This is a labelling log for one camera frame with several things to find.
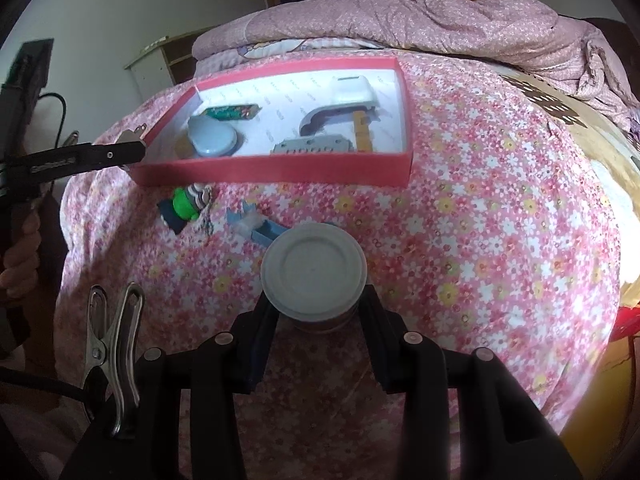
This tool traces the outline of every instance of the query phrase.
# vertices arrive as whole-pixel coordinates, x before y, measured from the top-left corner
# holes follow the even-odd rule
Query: small flower pattern
[[[233,70],[335,55],[292,53]],[[345,229],[387,308],[444,348],[494,350],[560,431],[618,309],[618,230],[588,161],[564,124],[480,62],[391,50],[343,55],[398,58],[414,114],[409,186],[218,183],[215,202],[176,236],[156,207],[171,189],[143,189],[118,168],[74,177],[61,211],[69,254],[55,315],[60,377],[81,380],[94,283],[112,298],[132,280],[145,289],[138,354],[194,348],[251,309],[264,248],[225,224],[225,209],[245,198],[287,226]],[[192,84],[161,92],[100,141],[151,126]],[[357,318],[322,336],[281,319],[264,380],[253,395],[236,396],[248,476],[390,478],[402,404],[374,380]],[[453,401],[450,409],[455,421]],[[186,474],[188,420],[185,403]],[[455,466],[455,445],[452,455]]]

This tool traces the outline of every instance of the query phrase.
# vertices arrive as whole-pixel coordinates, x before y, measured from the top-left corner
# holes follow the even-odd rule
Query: pink blanket
[[[618,56],[591,23],[537,0],[306,0],[214,28],[193,56],[285,38],[364,38],[393,48],[487,57],[515,65],[630,129],[640,106]]]
[[[130,280],[145,289],[138,354],[194,348],[253,308],[264,248],[225,222],[225,209],[247,199],[286,226],[330,221],[348,231],[387,308],[445,348],[494,350],[560,431],[618,310],[612,210],[564,123],[486,65],[395,52],[415,111],[406,189],[216,183],[215,202],[176,236],[156,207],[171,189],[143,189],[119,168],[74,177],[61,212],[69,254],[55,317],[60,376],[81,379],[94,283],[114,298]],[[308,56],[336,54],[287,54],[254,66]],[[158,94],[100,140],[151,127],[192,84]],[[376,384],[357,318],[324,336],[281,319],[264,381],[236,401],[249,478],[391,478],[402,396]],[[185,469],[188,415],[185,408]]]

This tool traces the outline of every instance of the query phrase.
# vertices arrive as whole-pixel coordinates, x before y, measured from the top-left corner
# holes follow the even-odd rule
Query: white plastic part
[[[257,229],[262,224],[267,217],[263,214],[258,213],[257,211],[249,211],[245,216],[243,216],[238,222],[235,222],[231,225],[231,230],[236,234],[240,235],[242,238],[246,238],[247,240],[251,239],[251,231]]]
[[[331,83],[334,106],[364,106],[373,108],[378,104],[376,93],[363,75],[336,77]]]
[[[303,322],[334,319],[350,310],[367,281],[362,248],[329,224],[302,224],[278,236],[260,268],[271,304]]]

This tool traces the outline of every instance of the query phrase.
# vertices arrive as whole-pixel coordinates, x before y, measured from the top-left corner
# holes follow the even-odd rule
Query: person's hand
[[[37,211],[33,211],[22,224],[24,236],[4,253],[2,258],[4,270],[0,274],[0,288],[6,290],[9,298],[21,298],[38,284],[36,269],[40,265],[39,228],[40,217]]]

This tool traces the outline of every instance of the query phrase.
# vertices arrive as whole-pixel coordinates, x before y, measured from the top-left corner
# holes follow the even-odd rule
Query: white jar lid
[[[260,280],[267,299],[285,316],[326,321],[356,304],[367,282],[367,261],[357,241],[339,227],[302,224],[269,246]]]

